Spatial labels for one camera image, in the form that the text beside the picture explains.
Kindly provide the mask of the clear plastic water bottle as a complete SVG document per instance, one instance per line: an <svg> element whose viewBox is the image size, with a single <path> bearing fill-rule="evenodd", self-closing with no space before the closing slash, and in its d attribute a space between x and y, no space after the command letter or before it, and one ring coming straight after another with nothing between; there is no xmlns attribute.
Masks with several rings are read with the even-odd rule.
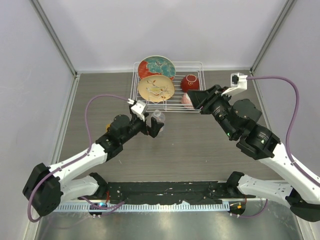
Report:
<svg viewBox="0 0 320 240"><path fill-rule="evenodd" d="M162 111L156 109L151 116L155 118L158 123L165 123L166 117Z"/></svg>

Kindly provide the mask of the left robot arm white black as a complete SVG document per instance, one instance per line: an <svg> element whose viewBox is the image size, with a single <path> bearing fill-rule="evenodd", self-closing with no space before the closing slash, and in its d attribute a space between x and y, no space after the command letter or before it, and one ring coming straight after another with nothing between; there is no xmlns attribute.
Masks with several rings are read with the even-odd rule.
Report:
<svg viewBox="0 0 320 240"><path fill-rule="evenodd" d="M28 200L27 210L34 209L40 217L45 217L65 201L86 196L102 199L108 185L101 176L97 173L81 179L77 176L116 157L123 145L139 133L155 138L164 123L151 117L148 125L146 109L138 102L131 105L131 116L117 115L106 133L84 151L50 166L36 165L22 190Z"/></svg>

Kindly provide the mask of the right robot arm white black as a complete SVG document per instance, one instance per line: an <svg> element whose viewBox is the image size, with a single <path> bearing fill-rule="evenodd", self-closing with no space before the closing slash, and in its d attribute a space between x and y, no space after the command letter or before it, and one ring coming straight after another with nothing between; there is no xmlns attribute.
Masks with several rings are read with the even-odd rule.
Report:
<svg viewBox="0 0 320 240"><path fill-rule="evenodd" d="M214 85L207 90L189 90L194 109L212 115L230 141L248 157L259 161L286 180L285 184L256 179L234 171L227 179L226 193L265 198L281 204L308 222L320 220L320 178L297 159L290 160L285 145L271 130L258 124L262 112L249 99L230 104L226 87Z"/></svg>

